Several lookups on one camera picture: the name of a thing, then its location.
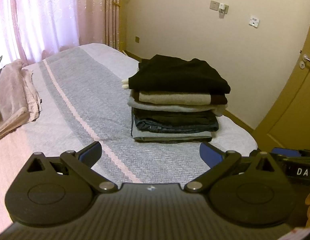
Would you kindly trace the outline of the black knit sweater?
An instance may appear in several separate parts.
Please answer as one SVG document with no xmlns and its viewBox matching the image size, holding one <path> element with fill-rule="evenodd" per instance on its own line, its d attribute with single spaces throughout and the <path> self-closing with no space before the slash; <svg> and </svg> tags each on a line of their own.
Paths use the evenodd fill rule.
<svg viewBox="0 0 310 240">
<path fill-rule="evenodd" d="M 206 61 L 155 55 L 142 59 L 137 72 L 122 80 L 124 89 L 144 92 L 229 94 L 230 85 Z"/>
</svg>

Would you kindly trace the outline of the yellow wooden door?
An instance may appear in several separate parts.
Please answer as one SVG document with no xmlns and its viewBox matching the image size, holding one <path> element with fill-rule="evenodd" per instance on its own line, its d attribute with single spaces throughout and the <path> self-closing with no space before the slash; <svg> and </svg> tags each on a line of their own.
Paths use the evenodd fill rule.
<svg viewBox="0 0 310 240">
<path fill-rule="evenodd" d="M 297 64 L 280 96 L 253 131 L 253 137 L 263 151 L 275 147 L 310 149 L 310 28 Z"/>
</svg>

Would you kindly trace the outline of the dark maroon folded garment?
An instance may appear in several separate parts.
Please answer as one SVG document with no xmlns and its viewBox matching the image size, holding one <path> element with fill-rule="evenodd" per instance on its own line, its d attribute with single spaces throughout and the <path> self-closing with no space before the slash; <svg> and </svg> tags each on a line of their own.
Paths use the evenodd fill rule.
<svg viewBox="0 0 310 240">
<path fill-rule="evenodd" d="M 211 95 L 210 96 L 210 104 L 211 105 L 226 105 L 228 100 L 224 94 L 222 95 Z"/>
</svg>

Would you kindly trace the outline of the striped bed cover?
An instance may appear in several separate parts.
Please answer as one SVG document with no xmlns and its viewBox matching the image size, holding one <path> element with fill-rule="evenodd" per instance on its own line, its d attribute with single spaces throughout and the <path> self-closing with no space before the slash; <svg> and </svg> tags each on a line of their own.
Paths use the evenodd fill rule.
<svg viewBox="0 0 310 240">
<path fill-rule="evenodd" d="M 197 142 L 138 143 L 131 138 L 129 92 L 121 81 L 137 67 L 134 59 L 96 43 L 26 67 L 41 112 L 0 139 L 0 230 L 10 223 L 5 193 L 36 151 L 57 156 L 99 141 L 103 153 L 94 170 L 117 184 L 185 184 L 207 170 Z"/>
</svg>

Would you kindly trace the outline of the dark folded jeans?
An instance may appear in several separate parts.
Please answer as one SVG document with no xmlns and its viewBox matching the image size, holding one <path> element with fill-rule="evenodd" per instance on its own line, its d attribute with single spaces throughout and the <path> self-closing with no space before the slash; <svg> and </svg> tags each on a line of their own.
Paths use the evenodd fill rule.
<svg viewBox="0 0 310 240">
<path fill-rule="evenodd" d="M 164 112 L 132 108 L 137 129 L 153 133 L 199 133 L 219 130 L 218 120 L 212 111 Z"/>
</svg>

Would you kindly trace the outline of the light grey folded garment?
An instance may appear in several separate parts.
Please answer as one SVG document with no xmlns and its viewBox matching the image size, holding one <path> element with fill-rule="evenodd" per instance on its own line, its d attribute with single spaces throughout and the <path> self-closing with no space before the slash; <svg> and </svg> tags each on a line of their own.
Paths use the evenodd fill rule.
<svg viewBox="0 0 310 240">
<path fill-rule="evenodd" d="M 132 96 L 128 98 L 128 106 L 147 110 L 147 111 L 163 111 L 163 112 L 185 112 L 195 113 L 212 111 L 216 116 L 222 116 L 228 105 L 204 105 L 204 106 L 188 106 L 188 105 L 156 105 L 152 103 L 143 103 L 136 101 Z"/>
</svg>

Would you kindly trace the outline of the beige folded blanket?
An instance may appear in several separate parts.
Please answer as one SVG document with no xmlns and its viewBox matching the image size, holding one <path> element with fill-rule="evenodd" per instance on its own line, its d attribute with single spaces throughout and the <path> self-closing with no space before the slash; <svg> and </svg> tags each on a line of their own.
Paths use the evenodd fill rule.
<svg viewBox="0 0 310 240">
<path fill-rule="evenodd" d="M 0 70 L 0 140 L 40 115 L 40 97 L 32 75 L 27 69 Z"/>
</svg>

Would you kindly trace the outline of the grey folded sweater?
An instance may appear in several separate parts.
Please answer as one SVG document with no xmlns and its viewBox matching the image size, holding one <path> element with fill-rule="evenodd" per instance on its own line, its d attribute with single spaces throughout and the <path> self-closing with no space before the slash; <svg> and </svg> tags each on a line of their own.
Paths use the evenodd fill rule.
<svg viewBox="0 0 310 240">
<path fill-rule="evenodd" d="M 209 105 L 211 95 L 197 93 L 173 93 L 173 92 L 139 92 L 138 99 L 141 102 L 156 105 Z"/>
</svg>

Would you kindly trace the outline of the pink curtain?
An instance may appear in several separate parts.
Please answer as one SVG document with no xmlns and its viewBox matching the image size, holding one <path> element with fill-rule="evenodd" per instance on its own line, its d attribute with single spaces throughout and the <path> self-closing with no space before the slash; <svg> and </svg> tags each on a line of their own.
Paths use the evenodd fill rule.
<svg viewBox="0 0 310 240">
<path fill-rule="evenodd" d="M 0 0 L 0 66 L 90 43 L 120 47 L 120 0 Z"/>
</svg>

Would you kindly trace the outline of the white wall socket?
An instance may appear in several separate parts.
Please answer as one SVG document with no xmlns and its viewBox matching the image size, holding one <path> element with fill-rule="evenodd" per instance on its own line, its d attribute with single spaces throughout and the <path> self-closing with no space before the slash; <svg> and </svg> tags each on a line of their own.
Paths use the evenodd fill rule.
<svg viewBox="0 0 310 240">
<path fill-rule="evenodd" d="M 260 20 L 254 16 L 251 16 L 249 19 L 249 25 L 254 27 L 254 28 L 258 28 L 260 23 Z"/>
</svg>

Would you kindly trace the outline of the white wall charger plug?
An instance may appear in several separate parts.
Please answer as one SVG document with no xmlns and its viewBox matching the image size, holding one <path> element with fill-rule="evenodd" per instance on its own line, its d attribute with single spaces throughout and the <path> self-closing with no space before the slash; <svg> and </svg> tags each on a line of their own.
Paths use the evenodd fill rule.
<svg viewBox="0 0 310 240">
<path fill-rule="evenodd" d="M 220 3 L 218 6 L 218 12 L 223 15 L 228 13 L 228 9 L 229 9 L 229 5 L 224 4 L 224 3 Z"/>
</svg>

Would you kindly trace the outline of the wall light switch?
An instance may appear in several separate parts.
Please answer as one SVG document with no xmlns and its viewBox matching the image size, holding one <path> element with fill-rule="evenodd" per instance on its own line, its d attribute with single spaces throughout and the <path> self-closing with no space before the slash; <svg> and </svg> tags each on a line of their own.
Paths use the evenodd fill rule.
<svg viewBox="0 0 310 240">
<path fill-rule="evenodd" d="M 209 7 L 209 8 L 210 8 L 211 10 L 218 11 L 219 6 L 220 6 L 220 3 L 219 3 L 219 2 L 210 1 L 210 7 Z"/>
</svg>

